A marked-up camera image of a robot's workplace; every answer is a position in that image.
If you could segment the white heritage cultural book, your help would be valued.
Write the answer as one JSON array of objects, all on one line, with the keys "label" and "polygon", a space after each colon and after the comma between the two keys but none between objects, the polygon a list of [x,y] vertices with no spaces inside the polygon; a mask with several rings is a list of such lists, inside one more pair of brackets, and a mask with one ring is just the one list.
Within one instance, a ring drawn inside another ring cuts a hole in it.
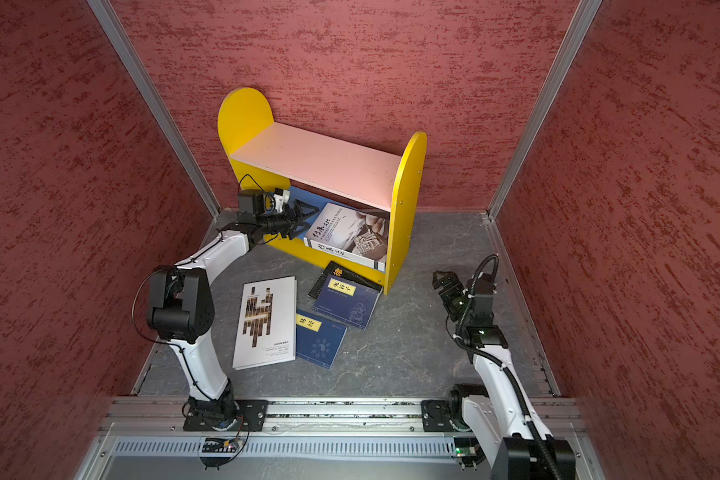
[{"label": "white heritage cultural book", "polygon": [[389,220],[327,203],[303,236],[307,247],[386,271]]}]

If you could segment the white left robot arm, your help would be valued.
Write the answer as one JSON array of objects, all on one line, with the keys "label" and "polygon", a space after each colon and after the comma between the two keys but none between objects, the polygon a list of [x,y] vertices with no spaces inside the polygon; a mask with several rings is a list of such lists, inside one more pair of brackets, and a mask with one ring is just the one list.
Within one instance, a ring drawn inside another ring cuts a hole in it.
[{"label": "white left robot arm", "polygon": [[147,326],[157,333],[153,341],[175,353],[189,384],[189,419],[217,431],[243,423],[231,380],[212,343],[213,281],[264,237],[298,236],[318,212],[318,207],[301,200],[275,200],[271,212],[266,207],[245,207],[218,229],[208,245],[183,261],[158,268],[143,281],[149,286]]}]

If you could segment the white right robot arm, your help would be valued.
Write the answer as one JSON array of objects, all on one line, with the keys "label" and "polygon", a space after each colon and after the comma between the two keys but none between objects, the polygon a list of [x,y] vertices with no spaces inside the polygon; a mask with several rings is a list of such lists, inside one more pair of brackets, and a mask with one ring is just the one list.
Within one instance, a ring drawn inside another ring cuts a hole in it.
[{"label": "white right robot arm", "polygon": [[574,479],[573,449],[533,407],[494,322],[495,278],[479,273],[463,285],[455,273],[436,271],[432,285],[454,324],[452,340],[482,381],[454,387],[450,406],[452,424],[476,437],[475,457],[488,462],[492,479]]}]

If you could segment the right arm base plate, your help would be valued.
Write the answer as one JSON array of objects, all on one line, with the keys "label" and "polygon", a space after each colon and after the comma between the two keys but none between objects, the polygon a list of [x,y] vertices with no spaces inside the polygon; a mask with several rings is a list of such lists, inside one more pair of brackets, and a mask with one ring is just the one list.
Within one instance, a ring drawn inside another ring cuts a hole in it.
[{"label": "right arm base plate", "polygon": [[423,430],[427,433],[463,431],[465,426],[455,416],[449,400],[422,400],[420,403]]}]

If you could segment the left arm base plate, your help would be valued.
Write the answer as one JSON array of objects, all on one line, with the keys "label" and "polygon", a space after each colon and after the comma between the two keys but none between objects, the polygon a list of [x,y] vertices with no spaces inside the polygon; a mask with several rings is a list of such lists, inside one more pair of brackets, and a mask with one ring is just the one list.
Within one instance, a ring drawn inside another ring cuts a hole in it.
[{"label": "left arm base plate", "polygon": [[185,432],[211,432],[219,434],[235,433],[238,431],[261,432],[264,429],[267,409],[270,402],[264,399],[242,399],[237,400],[237,417],[231,421],[231,427],[222,429],[214,427],[215,420],[209,420],[201,416],[186,404],[183,414],[185,415],[182,429]]}]

